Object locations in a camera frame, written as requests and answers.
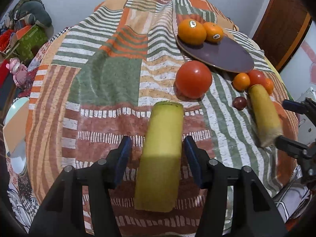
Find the pink pig toy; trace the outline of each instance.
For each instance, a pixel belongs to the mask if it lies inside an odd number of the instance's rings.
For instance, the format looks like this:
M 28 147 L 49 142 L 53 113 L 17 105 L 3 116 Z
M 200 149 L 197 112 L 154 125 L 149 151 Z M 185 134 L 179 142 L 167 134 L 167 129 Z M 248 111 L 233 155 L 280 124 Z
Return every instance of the pink pig toy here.
M 26 81 L 27 67 L 20 64 L 18 58 L 11 58 L 10 64 L 8 63 L 6 67 L 10 70 L 10 73 L 13 74 L 15 85 L 22 89 Z

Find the patchwork tablecloth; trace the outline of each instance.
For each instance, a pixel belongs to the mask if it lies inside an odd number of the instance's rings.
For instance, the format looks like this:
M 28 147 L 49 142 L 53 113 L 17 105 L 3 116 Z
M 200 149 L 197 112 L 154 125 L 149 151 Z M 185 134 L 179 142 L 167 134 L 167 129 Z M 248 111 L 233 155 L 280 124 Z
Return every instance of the patchwork tablecloth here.
M 187 18 L 219 24 L 250 53 L 255 68 L 274 81 L 271 99 L 284 134 L 296 140 L 297 118 L 283 110 L 281 104 L 288 95 L 266 64 L 264 52 L 256 50 L 208 1 L 106 0 L 49 46 L 31 89 L 27 168 L 39 203 L 63 167 L 90 166 L 128 135 L 132 155 L 122 184 L 110 192 L 121 233 L 195 233 L 206 190 L 194 184 L 184 155 L 174 209 L 169 213 L 134 209 L 135 179 L 147 124 L 152 106 L 161 100 L 183 104 L 183 138 L 191 135 L 211 158 L 235 168 L 250 165 L 271 196 L 288 182 L 295 161 L 275 147 L 260 148 L 252 111 L 232 107 L 236 96 L 245 96 L 232 87 L 233 74 L 211 68 L 213 83 L 201 100 L 176 94 L 176 72 L 190 58 L 179 50 L 175 36 L 179 22 Z M 232 202 L 229 188 L 225 228 L 231 225 Z M 87 188 L 83 188 L 83 208 L 86 229 L 92 232 Z

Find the door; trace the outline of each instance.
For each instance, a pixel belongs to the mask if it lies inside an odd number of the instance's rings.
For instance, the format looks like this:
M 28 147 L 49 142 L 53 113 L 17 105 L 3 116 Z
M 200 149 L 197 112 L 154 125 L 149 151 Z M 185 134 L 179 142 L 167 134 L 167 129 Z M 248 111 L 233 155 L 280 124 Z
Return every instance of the door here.
M 252 39 L 280 71 L 301 44 L 311 22 L 300 0 L 270 0 Z

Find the small orange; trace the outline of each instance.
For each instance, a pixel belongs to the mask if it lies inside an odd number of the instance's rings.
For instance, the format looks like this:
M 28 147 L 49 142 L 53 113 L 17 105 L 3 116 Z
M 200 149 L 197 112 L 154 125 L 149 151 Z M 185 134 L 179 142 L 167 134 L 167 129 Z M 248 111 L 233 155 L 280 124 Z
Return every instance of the small orange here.
M 213 22 L 205 22 L 203 27 L 206 30 L 206 40 L 209 42 L 219 42 L 224 36 L 223 29 Z
M 267 90 L 268 94 L 271 95 L 273 92 L 274 84 L 270 78 L 265 79 L 265 89 Z
M 250 85 L 250 78 L 246 73 L 239 73 L 233 80 L 233 87 L 238 91 L 244 91 Z
M 206 30 L 196 20 L 186 19 L 182 20 L 178 26 L 178 36 L 187 44 L 200 45 L 206 39 Z

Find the red tomato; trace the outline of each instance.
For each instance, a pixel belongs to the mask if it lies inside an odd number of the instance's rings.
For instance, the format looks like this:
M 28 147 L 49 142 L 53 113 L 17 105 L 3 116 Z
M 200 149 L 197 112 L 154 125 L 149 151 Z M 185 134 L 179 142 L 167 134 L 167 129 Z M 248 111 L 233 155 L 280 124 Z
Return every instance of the red tomato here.
M 253 70 L 250 70 L 248 72 L 248 76 L 250 78 L 250 86 L 254 86 L 254 85 L 263 85 L 265 86 L 265 75 L 263 74 L 262 71 L 260 70 L 257 70 L 257 69 L 253 69 Z
M 179 68 L 175 84 L 183 95 L 197 99 L 211 86 L 212 74 L 204 63 L 188 61 Z

